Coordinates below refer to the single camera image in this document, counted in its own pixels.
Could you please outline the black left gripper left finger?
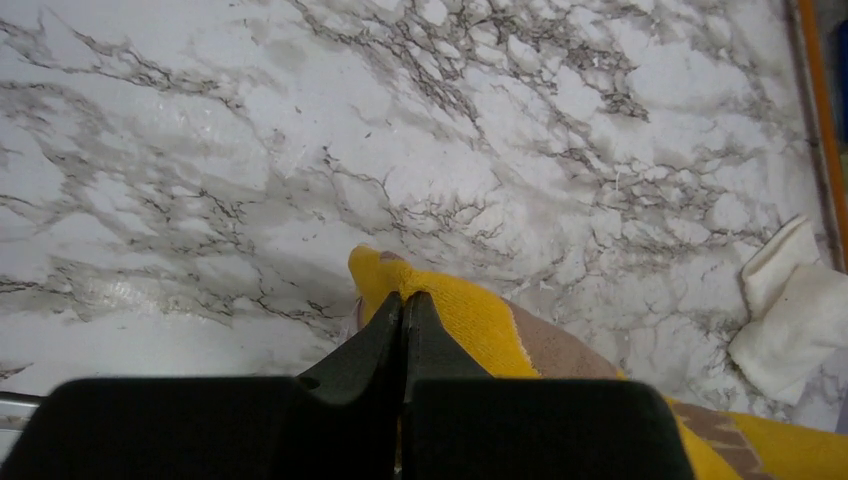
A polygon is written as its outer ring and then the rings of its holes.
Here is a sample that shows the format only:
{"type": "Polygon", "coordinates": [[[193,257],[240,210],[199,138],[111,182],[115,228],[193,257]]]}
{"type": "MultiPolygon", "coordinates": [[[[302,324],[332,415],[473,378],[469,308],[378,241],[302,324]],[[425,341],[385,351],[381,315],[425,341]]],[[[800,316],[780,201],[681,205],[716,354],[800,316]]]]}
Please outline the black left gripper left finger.
{"type": "Polygon", "coordinates": [[[390,479],[402,301],[298,376],[100,378],[35,410],[5,479],[390,479]]]}

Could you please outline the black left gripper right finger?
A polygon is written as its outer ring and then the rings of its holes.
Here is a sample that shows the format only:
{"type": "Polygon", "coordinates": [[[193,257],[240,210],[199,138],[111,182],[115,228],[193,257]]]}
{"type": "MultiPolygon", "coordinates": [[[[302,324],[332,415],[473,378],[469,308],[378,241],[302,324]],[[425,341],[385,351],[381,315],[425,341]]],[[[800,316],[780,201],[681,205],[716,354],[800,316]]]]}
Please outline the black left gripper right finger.
{"type": "Polygon", "coordinates": [[[403,311],[405,479],[690,479],[675,419],[620,380],[497,379],[447,333],[426,293],[403,311]]]}

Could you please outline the yellow brown bear towel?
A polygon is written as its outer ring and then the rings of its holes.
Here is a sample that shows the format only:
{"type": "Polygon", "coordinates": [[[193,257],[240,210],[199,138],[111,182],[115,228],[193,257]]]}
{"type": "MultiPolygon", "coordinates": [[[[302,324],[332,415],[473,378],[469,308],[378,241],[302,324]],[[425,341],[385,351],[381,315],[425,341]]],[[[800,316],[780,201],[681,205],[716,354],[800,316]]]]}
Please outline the yellow brown bear towel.
{"type": "MultiPolygon", "coordinates": [[[[447,333],[496,377],[624,379],[574,335],[465,279],[420,270],[402,257],[355,247],[348,268],[364,327],[391,293],[429,294],[447,333]]],[[[847,438],[753,415],[667,399],[699,479],[844,479],[847,438]]]]}

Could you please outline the white towel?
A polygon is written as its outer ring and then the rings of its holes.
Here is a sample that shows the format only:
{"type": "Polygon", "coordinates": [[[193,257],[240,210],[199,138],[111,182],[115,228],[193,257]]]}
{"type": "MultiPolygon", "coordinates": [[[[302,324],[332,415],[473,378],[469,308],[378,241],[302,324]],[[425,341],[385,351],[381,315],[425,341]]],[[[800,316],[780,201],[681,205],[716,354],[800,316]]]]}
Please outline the white towel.
{"type": "Polygon", "coordinates": [[[820,259],[812,223],[793,218],[743,267],[751,320],[728,346],[766,397],[795,405],[807,377],[847,346],[847,275],[820,259]]]}

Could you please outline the orange wooden shelf rack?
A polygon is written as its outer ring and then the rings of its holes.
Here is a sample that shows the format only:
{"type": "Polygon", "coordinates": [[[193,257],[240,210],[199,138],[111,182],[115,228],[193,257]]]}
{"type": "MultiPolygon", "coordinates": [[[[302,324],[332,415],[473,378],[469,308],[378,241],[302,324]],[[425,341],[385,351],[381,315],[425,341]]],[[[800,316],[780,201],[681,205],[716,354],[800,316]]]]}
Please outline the orange wooden shelf rack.
{"type": "Polygon", "coordinates": [[[828,191],[836,225],[839,265],[847,272],[847,191],[840,162],[834,112],[828,91],[824,54],[814,1],[790,1],[790,11],[800,29],[806,76],[813,100],[819,146],[824,160],[828,191]]]}

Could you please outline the blue flat object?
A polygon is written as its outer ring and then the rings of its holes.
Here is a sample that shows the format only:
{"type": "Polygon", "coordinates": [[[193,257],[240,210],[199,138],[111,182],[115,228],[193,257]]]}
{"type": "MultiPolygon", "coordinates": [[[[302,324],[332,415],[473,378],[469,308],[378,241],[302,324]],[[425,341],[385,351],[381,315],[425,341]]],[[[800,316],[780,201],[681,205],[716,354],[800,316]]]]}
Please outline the blue flat object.
{"type": "Polygon", "coordinates": [[[837,54],[838,54],[838,85],[841,94],[843,134],[847,137],[847,109],[848,109],[848,21],[843,21],[837,31],[837,54]]]}

